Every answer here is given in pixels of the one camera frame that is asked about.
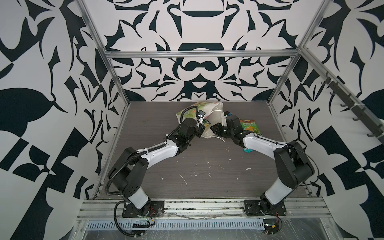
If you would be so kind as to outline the white floral paper bag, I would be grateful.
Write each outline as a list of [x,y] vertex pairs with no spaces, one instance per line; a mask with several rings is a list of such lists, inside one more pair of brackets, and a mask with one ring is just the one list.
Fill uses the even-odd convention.
[[203,120],[200,120],[202,126],[205,126],[205,130],[202,133],[202,137],[205,139],[210,139],[215,137],[214,132],[211,130],[211,127],[217,123],[226,125],[223,103],[221,102],[197,102],[191,106],[197,106],[198,111],[203,111],[205,113]]

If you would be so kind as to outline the green snack packet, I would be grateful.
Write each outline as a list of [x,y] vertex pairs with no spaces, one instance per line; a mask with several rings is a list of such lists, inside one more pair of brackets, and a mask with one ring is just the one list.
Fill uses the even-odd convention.
[[240,123],[244,131],[250,131],[250,132],[254,132],[257,135],[262,135],[255,120],[240,119]]

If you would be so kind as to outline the teal snack packet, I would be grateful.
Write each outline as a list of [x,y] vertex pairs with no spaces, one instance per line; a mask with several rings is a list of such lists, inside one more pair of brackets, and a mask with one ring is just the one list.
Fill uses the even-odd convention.
[[250,153],[250,152],[253,151],[252,149],[248,149],[248,148],[243,148],[243,150],[244,150],[246,153]]

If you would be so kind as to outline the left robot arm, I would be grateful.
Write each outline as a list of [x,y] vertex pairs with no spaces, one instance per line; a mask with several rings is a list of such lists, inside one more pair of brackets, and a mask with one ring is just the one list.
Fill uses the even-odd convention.
[[106,195],[120,196],[136,209],[146,209],[151,201],[142,188],[147,170],[184,152],[192,139],[201,137],[204,130],[203,120],[186,118],[161,144],[142,150],[125,149],[108,173]]

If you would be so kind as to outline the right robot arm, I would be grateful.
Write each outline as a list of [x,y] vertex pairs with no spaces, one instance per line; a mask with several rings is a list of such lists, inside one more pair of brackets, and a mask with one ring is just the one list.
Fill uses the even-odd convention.
[[213,133],[222,138],[230,138],[236,145],[259,152],[275,161],[278,178],[260,198],[260,209],[269,213],[300,184],[315,174],[310,158],[301,145],[295,141],[279,142],[244,130],[240,119],[235,115],[226,117],[226,125],[217,123],[211,126]]

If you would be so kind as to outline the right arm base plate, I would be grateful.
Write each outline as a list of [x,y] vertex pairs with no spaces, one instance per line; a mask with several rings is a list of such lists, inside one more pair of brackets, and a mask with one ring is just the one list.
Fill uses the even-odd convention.
[[245,200],[244,213],[249,217],[254,216],[284,216],[286,213],[284,202],[271,205],[267,200]]

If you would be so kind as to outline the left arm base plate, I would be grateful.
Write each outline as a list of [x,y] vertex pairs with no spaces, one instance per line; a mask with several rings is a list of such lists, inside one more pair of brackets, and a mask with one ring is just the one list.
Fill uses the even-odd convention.
[[132,203],[126,203],[123,208],[123,218],[147,217],[154,218],[164,213],[164,201],[149,201],[141,209],[136,208]]

